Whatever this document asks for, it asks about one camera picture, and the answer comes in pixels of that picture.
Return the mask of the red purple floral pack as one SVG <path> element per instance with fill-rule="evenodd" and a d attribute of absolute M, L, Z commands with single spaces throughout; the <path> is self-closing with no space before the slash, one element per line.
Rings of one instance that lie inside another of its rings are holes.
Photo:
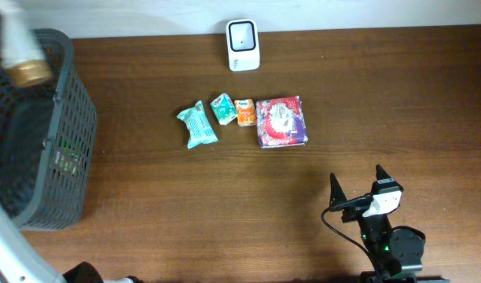
<path fill-rule="evenodd" d="M 299 96 L 257 101 L 255 110 L 257 137 L 262 149 L 305 145 L 308 142 Z"/>

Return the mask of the orange tissue pack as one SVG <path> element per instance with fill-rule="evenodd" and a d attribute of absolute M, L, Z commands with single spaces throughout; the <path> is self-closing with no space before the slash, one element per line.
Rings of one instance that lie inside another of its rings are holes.
<path fill-rule="evenodd" d="M 241 127 L 256 125 L 255 104 L 252 99 L 234 101 L 237 110 L 237 123 Z"/>

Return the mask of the green tissue pack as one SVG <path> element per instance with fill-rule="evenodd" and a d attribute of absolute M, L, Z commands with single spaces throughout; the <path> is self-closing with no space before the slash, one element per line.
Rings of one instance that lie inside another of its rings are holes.
<path fill-rule="evenodd" d="M 237 118 L 237 110 L 228 94 L 220 94 L 210 106 L 220 125 L 225 126 Z"/>

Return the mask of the teal wet wipes pack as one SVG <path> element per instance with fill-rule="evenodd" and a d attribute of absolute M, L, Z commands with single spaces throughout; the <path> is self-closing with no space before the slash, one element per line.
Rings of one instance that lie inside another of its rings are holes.
<path fill-rule="evenodd" d="M 189 131 L 188 149 L 218 142 L 218 137 L 208 121 L 202 101 L 198 101 L 191 108 L 182 110 L 177 118 L 186 125 Z"/>

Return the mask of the white tube gold cap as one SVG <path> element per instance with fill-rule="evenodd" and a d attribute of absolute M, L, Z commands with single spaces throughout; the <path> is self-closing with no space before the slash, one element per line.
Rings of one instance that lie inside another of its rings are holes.
<path fill-rule="evenodd" d="M 53 73 L 25 11 L 15 1 L 0 0 L 2 68 L 18 88 L 50 81 Z"/>

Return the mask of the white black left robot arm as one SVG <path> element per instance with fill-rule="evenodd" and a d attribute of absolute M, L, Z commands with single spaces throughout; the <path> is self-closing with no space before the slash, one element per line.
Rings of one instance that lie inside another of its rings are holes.
<path fill-rule="evenodd" d="M 126 276 L 104 279 L 87 262 L 82 262 L 65 273 L 48 264 L 13 224 L 0 205 L 0 282 L 18 283 L 137 283 L 140 279 Z"/>

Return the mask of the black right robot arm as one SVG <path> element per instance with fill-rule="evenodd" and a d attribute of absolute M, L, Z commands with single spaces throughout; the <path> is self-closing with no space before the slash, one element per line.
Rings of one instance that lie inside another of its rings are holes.
<path fill-rule="evenodd" d="M 379 164 L 372 189 L 348 199 L 334 174 L 330 175 L 329 206 L 321 213 L 325 226 L 359 247 L 373 266 L 359 275 L 359 282 L 446 282 L 442 277 L 418 277 L 422 271 L 425 234 L 409 226 L 392 226 L 388 216 L 400 207 L 404 188 Z M 357 222 L 362 243 L 351 239 L 327 222 L 329 212 L 341 212 L 343 223 Z"/>

